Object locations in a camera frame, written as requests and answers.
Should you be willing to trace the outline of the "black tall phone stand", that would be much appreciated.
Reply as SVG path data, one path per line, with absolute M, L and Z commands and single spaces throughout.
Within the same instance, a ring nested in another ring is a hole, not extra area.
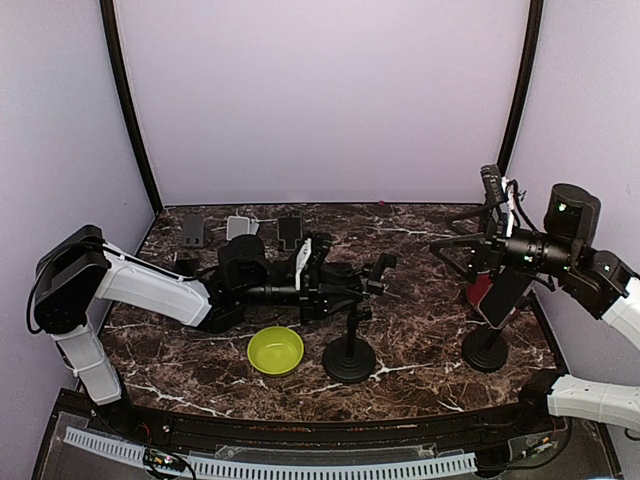
M 346 333 L 331 341 L 324 349 L 322 366 L 326 374 L 341 384 L 357 384 L 367 380 L 375 370 L 376 354 L 373 347 L 358 334 L 359 325 L 373 317 L 369 306 L 359 304 L 371 296 L 385 291 L 382 281 L 387 269 L 394 269 L 397 257 L 382 253 L 372 265 L 365 265 L 359 273 L 361 287 L 359 297 L 349 301 L 346 317 Z

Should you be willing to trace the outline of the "green bowl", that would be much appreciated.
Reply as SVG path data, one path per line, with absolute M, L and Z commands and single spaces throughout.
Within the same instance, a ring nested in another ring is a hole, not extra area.
M 279 377 L 292 373 L 305 353 L 298 333 L 287 327 L 273 326 L 258 331 L 249 341 L 247 358 L 261 374 Z

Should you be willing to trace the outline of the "black folding phone stand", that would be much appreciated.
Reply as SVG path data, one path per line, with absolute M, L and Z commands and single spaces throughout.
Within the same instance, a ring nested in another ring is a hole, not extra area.
M 299 216 L 278 218 L 276 235 L 280 252 L 295 252 L 304 241 L 302 218 Z

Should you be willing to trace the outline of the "white folding phone stand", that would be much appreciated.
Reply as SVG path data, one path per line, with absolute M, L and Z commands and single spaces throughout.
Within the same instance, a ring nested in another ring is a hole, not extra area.
M 242 235 L 256 235 L 260 224 L 255 218 L 232 215 L 226 219 L 226 240 L 231 241 Z

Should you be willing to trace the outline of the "dark blue phone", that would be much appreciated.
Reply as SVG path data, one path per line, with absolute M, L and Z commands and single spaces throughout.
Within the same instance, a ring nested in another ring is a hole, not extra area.
M 180 258 L 174 262 L 172 270 L 178 275 L 193 277 L 197 273 L 198 266 L 197 258 Z

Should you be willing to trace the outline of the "grey small phone stand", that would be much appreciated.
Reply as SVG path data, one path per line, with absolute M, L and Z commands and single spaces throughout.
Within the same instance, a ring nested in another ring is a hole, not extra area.
M 182 246 L 185 248 L 203 248 L 205 239 L 204 218 L 198 214 L 186 214 L 182 219 Z

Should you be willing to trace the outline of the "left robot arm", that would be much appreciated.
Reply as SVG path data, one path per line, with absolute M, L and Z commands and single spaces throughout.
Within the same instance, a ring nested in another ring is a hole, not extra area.
M 26 323 L 49 335 L 101 417 L 120 436 L 141 427 L 140 412 L 125 400 L 125 386 L 90 326 L 95 299 L 128 304 L 208 333 L 244 319 L 249 305 L 293 307 L 304 322 L 323 320 L 378 291 L 374 268 L 329 262 L 332 238 L 309 234 L 285 261 L 270 261 L 257 235 L 243 234 L 217 251 L 218 263 L 185 276 L 129 255 L 85 225 L 42 257 L 29 292 Z

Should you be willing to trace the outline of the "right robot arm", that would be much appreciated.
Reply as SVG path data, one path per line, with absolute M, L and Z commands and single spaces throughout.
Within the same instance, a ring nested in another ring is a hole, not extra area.
M 491 221 L 482 233 L 435 241 L 430 251 L 469 282 L 488 275 L 496 285 L 506 271 L 531 281 L 545 274 L 550 278 L 548 289 L 560 288 L 595 319 L 637 345 L 639 275 L 613 252 L 593 248 L 600 210 L 600 200 L 588 191 L 557 183 L 542 231 L 508 230 Z M 548 416 L 639 428 L 636 387 L 540 370 L 521 388 L 519 400 L 511 410 L 510 424 L 521 434 L 534 432 Z

